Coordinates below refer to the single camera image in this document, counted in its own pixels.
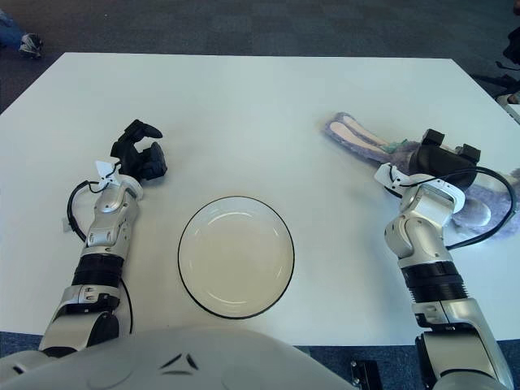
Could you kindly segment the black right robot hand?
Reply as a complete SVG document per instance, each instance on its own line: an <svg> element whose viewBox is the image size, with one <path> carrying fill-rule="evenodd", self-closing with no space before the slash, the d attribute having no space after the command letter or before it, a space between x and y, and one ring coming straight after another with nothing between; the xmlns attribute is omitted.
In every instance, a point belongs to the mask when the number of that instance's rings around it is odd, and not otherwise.
<svg viewBox="0 0 520 390"><path fill-rule="evenodd" d="M454 171L476 167L481 150L464 144L455 150L442 146L444 134L428 129L419 147L411 154L409 173L434 177L446 176Z"/></svg>

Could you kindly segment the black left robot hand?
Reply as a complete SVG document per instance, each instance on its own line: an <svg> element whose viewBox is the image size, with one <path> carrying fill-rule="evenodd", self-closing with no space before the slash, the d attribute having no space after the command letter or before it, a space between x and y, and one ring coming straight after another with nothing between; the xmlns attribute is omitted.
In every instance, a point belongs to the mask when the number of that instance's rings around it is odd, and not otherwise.
<svg viewBox="0 0 520 390"><path fill-rule="evenodd" d="M135 144L146 137L160 139L163 135L157 128L135 119L112 145L110 152L110 156L120 162L119 173L138 182L162 177L167 172L164 153L158 142L154 141L141 152L136 149Z"/></svg>

